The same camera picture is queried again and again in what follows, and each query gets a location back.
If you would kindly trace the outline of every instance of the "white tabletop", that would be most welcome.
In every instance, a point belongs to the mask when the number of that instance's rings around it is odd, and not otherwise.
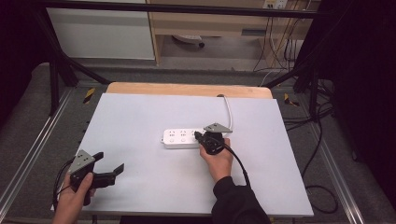
[[[231,147],[244,164],[262,208],[272,217],[313,216],[276,100],[229,98]],[[163,131],[228,126],[220,97],[105,93],[80,149],[103,151],[96,173],[122,163],[116,184],[99,189],[83,211],[114,215],[208,215],[213,180],[198,149],[165,149]],[[235,184],[245,185],[233,162]]]

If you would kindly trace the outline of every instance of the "black sleeve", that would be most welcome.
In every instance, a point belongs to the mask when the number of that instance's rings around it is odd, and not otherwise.
[[[212,208],[214,224],[271,224],[253,190],[247,186],[236,186],[232,177],[219,180],[213,192],[218,199]]]

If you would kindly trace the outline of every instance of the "wooden board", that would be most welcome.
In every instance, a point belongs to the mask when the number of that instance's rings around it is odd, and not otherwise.
[[[215,86],[190,84],[159,84],[114,82],[107,88],[107,93],[130,94],[163,94],[163,95],[195,95],[272,99],[272,93],[267,88],[245,86]]]

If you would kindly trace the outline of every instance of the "white power strip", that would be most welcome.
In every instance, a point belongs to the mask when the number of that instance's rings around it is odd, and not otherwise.
[[[195,139],[195,132],[204,134],[204,129],[166,129],[163,131],[161,142],[165,148],[198,148],[199,143]]]

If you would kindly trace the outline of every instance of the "person's left hand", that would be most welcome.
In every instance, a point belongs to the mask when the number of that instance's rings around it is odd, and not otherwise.
[[[70,186],[70,174],[66,174],[64,177],[64,191],[61,192],[59,197],[58,208],[56,209],[55,217],[52,220],[54,224],[72,224],[78,220],[78,215],[84,204],[84,197],[87,191],[90,189],[93,180],[93,174],[88,173],[77,190],[74,192]]]

